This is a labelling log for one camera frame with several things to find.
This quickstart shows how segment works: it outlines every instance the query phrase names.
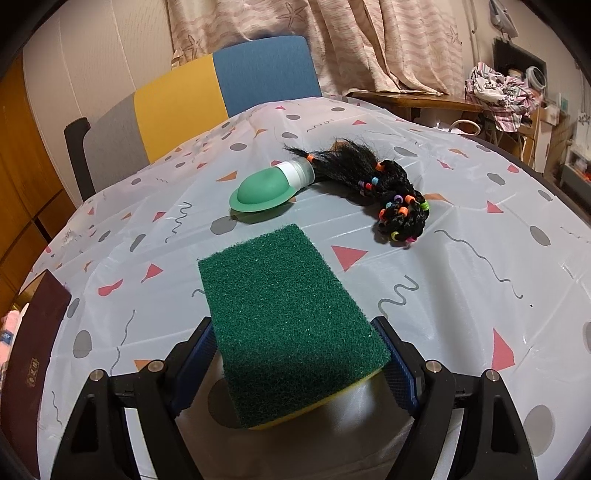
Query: green suction cup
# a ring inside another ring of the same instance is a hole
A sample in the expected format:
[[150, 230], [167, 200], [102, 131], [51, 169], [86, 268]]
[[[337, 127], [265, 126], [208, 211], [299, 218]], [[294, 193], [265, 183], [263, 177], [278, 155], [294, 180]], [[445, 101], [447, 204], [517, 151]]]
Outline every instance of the green suction cup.
[[260, 212], [285, 203], [298, 190], [314, 181], [314, 169], [307, 160], [288, 160], [245, 178], [230, 196], [237, 212]]

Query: tablecloth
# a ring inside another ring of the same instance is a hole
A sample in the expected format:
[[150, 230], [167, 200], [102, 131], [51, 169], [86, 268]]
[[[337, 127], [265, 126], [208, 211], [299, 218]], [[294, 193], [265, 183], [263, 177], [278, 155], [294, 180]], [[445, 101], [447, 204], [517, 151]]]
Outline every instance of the tablecloth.
[[[394, 158], [431, 205], [409, 248], [375, 229], [378, 206], [332, 182], [274, 210], [231, 212], [240, 182], [288, 158], [283, 146], [363, 141]], [[35, 263], [72, 293], [51, 353], [38, 425], [42, 479], [89, 372], [135, 372], [164, 358], [209, 314], [197, 260], [296, 223], [368, 319], [450, 370], [499, 370], [542, 480], [591, 425], [591, 233], [526, 172], [459, 135], [365, 102], [311, 98], [259, 105], [178, 146], [87, 200]], [[435, 478], [447, 476], [456, 413]], [[140, 473], [155, 478], [135, 412]], [[215, 357], [177, 422], [207, 479], [382, 479], [410, 418], [381, 375], [275, 428], [236, 427]]]

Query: wooden cabinet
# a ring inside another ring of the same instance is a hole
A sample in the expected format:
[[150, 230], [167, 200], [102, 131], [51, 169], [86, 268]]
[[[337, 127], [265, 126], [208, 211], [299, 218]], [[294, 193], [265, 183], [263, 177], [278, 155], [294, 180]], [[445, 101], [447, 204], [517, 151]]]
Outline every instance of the wooden cabinet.
[[0, 315], [73, 212], [31, 114], [19, 56], [0, 79]]

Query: blue gripper pad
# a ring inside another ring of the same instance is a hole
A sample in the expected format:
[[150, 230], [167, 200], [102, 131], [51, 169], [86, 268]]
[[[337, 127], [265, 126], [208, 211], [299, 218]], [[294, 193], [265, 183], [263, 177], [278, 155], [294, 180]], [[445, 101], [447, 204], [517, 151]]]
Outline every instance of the blue gripper pad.
[[213, 323], [209, 323], [175, 379], [174, 398], [169, 405], [173, 417], [177, 417], [193, 403], [216, 351], [216, 335], [213, 332]]
[[400, 338], [396, 337], [396, 339], [394, 339], [388, 336], [377, 318], [371, 321], [371, 325], [379, 333], [392, 356], [391, 360], [382, 368], [382, 372], [384, 372], [390, 391], [392, 392], [392, 395], [394, 395], [394, 399], [398, 406], [413, 415], [419, 406], [417, 384], [412, 372], [402, 360], [402, 356], [394, 346], [394, 342], [401, 342]]

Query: black synthetic hair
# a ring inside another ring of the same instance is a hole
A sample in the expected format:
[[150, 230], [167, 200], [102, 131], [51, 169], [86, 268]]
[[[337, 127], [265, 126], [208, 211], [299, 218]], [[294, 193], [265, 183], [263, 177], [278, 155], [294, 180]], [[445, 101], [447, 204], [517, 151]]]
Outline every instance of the black synthetic hair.
[[[425, 198], [414, 189], [404, 169], [394, 160], [379, 161], [370, 148], [351, 140], [338, 140], [331, 150], [326, 151], [306, 152], [301, 148], [287, 146], [285, 149], [299, 157], [308, 158], [312, 155], [311, 164], [317, 176], [326, 176], [375, 198], [384, 210], [378, 223], [378, 229], [384, 235], [390, 237], [392, 233], [398, 232], [396, 241], [405, 241], [417, 239], [423, 233], [429, 216], [429, 210], [420, 207]], [[365, 184], [371, 185], [374, 178], [378, 181], [374, 181], [375, 185], [370, 190], [363, 187]], [[415, 198], [410, 204], [404, 201], [407, 195]], [[408, 209], [408, 215], [399, 213], [401, 207]]]

